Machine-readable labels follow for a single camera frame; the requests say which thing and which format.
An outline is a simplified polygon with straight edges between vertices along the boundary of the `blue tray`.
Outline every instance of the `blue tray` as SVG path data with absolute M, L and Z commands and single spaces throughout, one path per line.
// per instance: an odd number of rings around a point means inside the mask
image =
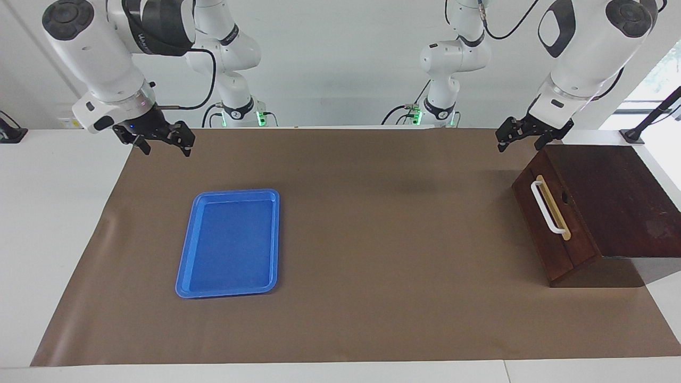
M 261 294 L 274 288 L 279 193 L 214 191 L 194 200 L 175 291 L 182 298 Z

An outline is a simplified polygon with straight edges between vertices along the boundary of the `black stand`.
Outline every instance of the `black stand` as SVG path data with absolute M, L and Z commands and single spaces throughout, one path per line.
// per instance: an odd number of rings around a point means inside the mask
M 28 129 L 13 128 L 0 119 L 0 144 L 18 144 L 26 136 Z
M 624 137 L 624 140 L 630 144 L 645 144 L 641 139 L 641 134 L 650 124 L 654 123 L 669 107 L 674 105 L 674 103 L 681 98 L 681 87 L 676 88 L 674 92 L 667 97 L 662 104 L 657 107 L 657 109 L 650 112 L 650 114 L 644 119 L 637 127 L 630 130 L 620 130 L 620 134 Z

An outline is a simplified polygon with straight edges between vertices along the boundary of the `white table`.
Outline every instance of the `white table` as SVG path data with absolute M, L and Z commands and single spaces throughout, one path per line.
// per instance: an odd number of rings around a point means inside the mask
M 574 131 L 567 143 L 622 141 L 616 132 Z M 681 357 L 27 368 L 130 149 L 110 132 L 67 130 L 0 146 L 0 382 L 681 382 Z M 681 205 L 681 191 L 645 148 L 637 151 Z M 681 339 L 681 273 L 648 288 Z

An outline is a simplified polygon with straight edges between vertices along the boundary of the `dark brown wooden cabinet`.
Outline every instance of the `dark brown wooden cabinet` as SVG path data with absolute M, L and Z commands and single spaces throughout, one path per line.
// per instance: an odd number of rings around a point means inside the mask
M 681 213 L 631 147 L 549 145 L 513 190 L 552 287 L 681 271 Z

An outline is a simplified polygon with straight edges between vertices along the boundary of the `brown table cover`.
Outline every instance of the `brown table cover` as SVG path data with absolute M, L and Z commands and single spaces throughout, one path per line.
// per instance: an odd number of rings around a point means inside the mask
M 646 288 L 548 288 L 511 192 L 532 140 L 500 154 L 477 129 L 196 134 L 189 159 L 132 152 L 33 366 L 681 355 Z M 270 187 L 276 288 L 179 298 L 193 199 Z

